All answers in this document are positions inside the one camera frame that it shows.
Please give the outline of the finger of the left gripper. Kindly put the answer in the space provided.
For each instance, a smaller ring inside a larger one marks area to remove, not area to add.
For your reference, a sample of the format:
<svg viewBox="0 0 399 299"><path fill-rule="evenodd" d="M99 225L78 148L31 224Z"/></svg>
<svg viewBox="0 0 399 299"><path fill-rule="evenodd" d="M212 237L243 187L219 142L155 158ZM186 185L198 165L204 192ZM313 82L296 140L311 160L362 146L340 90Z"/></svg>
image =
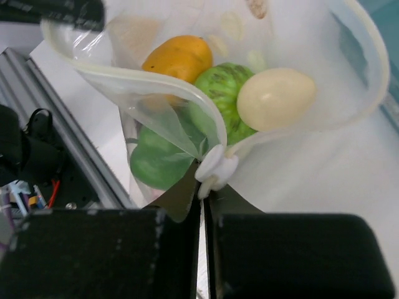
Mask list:
<svg viewBox="0 0 399 299"><path fill-rule="evenodd" d="M105 6L94 0L1 0L1 21L39 24L49 20L74 29L102 31Z"/></svg>

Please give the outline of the orange mango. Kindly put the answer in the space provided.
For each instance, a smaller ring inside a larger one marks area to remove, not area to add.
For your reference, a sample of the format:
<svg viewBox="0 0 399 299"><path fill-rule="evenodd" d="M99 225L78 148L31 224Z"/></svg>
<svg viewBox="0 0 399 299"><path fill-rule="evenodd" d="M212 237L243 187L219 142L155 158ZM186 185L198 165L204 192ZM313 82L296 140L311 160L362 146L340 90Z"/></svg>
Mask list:
<svg viewBox="0 0 399 299"><path fill-rule="evenodd" d="M193 84L212 66L213 53L208 43L198 36L184 35L157 47L144 61L142 69Z"/></svg>

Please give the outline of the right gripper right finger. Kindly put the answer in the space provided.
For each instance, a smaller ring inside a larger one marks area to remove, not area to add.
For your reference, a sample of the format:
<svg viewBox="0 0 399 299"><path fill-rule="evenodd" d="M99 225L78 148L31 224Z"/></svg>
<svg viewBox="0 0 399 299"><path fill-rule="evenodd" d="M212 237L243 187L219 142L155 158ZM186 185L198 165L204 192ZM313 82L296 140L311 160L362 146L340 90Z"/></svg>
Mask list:
<svg viewBox="0 0 399 299"><path fill-rule="evenodd" d="M270 213L233 188L204 200L211 298L394 298L375 234L353 214Z"/></svg>

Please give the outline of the white egg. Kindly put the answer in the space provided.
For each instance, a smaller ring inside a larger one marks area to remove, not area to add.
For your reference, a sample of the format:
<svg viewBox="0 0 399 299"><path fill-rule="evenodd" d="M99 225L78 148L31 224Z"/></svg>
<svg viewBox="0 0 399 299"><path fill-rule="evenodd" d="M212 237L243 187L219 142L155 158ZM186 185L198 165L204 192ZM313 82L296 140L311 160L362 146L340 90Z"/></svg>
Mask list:
<svg viewBox="0 0 399 299"><path fill-rule="evenodd" d="M237 97L240 119L256 131L287 127L314 103L317 87L312 78L295 69L267 69L253 75Z"/></svg>

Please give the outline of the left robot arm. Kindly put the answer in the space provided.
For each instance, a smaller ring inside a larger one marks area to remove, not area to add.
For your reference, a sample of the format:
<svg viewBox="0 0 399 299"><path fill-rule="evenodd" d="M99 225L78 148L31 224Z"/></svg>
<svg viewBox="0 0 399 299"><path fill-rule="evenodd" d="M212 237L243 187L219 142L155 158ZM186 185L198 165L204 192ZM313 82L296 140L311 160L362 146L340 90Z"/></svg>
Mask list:
<svg viewBox="0 0 399 299"><path fill-rule="evenodd" d="M102 1L1 1L1 22L39 24L54 21L74 29L100 32L105 27ZM19 117L1 105L1 186L15 180L40 184L59 172L64 153L54 145L32 136L32 120L27 132Z"/></svg>

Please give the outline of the green bell pepper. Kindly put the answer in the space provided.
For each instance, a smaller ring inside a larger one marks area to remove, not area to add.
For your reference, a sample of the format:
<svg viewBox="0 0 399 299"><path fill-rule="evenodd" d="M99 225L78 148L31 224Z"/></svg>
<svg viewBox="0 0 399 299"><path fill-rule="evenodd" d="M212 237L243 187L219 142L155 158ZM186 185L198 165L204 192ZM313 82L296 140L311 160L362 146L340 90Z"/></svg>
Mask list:
<svg viewBox="0 0 399 299"><path fill-rule="evenodd" d="M188 153L142 127L130 156L130 170L143 184L166 191L185 175L192 162L193 157Z"/></svg>

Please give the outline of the green custard apple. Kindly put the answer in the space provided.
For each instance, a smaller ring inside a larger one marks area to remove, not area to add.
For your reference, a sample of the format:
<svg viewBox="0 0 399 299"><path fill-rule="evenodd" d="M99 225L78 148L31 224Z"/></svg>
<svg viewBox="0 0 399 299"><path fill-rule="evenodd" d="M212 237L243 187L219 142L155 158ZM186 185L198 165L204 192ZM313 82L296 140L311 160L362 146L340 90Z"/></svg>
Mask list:
<svg viewBox="0 0 399 299"><path fill-rule="evenodd" d="M239 91L253 75L243 65L225 62L203 72L194 83L218 108L224 120L229 146L256 132L241 120L237 109Z"/></svg>

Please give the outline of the clear zip top bag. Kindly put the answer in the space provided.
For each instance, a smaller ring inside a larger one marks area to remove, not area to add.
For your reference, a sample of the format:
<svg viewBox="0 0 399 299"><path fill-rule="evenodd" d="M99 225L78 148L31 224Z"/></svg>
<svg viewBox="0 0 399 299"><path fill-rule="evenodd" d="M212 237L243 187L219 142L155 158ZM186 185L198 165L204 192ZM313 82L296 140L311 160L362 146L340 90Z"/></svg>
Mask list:
<svg viewBox="0 0 399 299"><path fill-rule="evenodd" d="M321 203L310 184L310 177L341 147L338 134L371 114L344 123L366 102L339 51L338 29L326 2L107 1L102 32L41 22L45 43L59 55L61 67L55 72L43 63L42 69L138 207L153 199L128 166L133 146L125 141L135 135L139 121L191 157L198 155L192 141L173 132L181 127L176 112L165 103L146 111L138 104L145 96L169 91L197 103L214 119L206 130L210 145L227 143L221 117L209 100L176 79L140 70L156 46L175 35L194 34L209 42L218 63L232 61L255 72L268 67L300 70L316 82L315 103L286 129L260 133L238 146L239 164L229 185L262 211L358 214L363 209L355 199L365 196L364 177L346 174L351 186L332 204Z"/></svg>

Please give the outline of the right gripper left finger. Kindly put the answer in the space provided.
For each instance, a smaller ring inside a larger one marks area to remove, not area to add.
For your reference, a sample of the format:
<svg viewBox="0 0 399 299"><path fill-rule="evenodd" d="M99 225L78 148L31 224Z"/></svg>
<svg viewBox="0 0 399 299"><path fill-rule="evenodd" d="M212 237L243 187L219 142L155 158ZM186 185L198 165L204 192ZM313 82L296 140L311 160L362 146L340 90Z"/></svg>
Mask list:
<svg viewBox="0 0 399 299"><path fill-rule="evenodd" d="M1 297L195 298L197 167L152 207L33 212L1 259Z"/></svg>

